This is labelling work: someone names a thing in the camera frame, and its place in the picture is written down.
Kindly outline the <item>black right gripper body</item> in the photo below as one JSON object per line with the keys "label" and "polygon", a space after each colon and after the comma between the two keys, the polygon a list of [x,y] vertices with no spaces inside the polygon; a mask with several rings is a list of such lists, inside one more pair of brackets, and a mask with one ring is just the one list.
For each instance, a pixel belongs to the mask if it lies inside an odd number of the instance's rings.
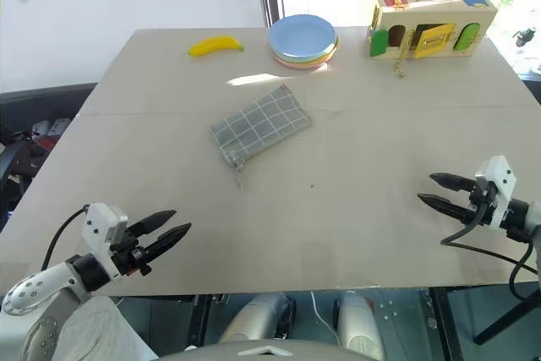
{"label": "black right gripper body", "polygon": [[470,211],[471,213],[467,217],[467,224],[473,222],[476,215],[484,209],[484,215],[477,222],[477,225],[489,225],[492,222],[493,213],[495,208],[493,203],[497,195],[497,188],[495,183],[487,181],[485,183],[479,183],[475,180],[467,180],[467,191],[470,192]]}

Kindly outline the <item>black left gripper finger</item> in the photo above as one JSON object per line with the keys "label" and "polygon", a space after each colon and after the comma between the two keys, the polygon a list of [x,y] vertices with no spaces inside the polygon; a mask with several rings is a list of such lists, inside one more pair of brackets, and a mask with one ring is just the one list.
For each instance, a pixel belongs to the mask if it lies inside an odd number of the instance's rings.
{"label": "black left gripper finger", "polygon": [[185,223],[180,226],[173,227],[163,233],[157,240],[146,248],[145,259],[155,260],[169,249],[174,247],[189,231],[191,223]]}
{"label": "black left gripper finger", "polygon": [[132,235],[147,235],[162,227],[177,212],[175,210],[158,211],[128,227]]}

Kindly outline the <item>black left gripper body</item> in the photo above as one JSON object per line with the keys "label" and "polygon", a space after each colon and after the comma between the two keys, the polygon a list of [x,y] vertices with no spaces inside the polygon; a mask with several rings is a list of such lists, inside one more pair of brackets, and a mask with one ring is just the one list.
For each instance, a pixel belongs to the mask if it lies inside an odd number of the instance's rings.
{"label": "black left gripper body", "polygon": [[126,230],[118,243],[110,246],[112,262],[121,276],[129,276],[139,271],[142,276],[151,273],[152,269],[145,260],[147,250],[139,245],[139,240]]}

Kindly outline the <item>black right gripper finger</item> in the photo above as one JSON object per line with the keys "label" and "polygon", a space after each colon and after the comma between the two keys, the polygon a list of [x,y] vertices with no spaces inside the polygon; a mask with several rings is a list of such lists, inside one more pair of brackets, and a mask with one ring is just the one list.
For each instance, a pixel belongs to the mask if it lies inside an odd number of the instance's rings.
{"label": "black right gripper finger", "polygon": [[435,194],[418,194],[419,199],[430,208],[458,221],[470,221],[472,212]]}
{"label": "black right gripper finger", "polygon": [[429,178],[435,181],[441,187],[452,191],[472,192],[476,185],[476,181],[473,179],[465,178],[448,172],[431,173]]}

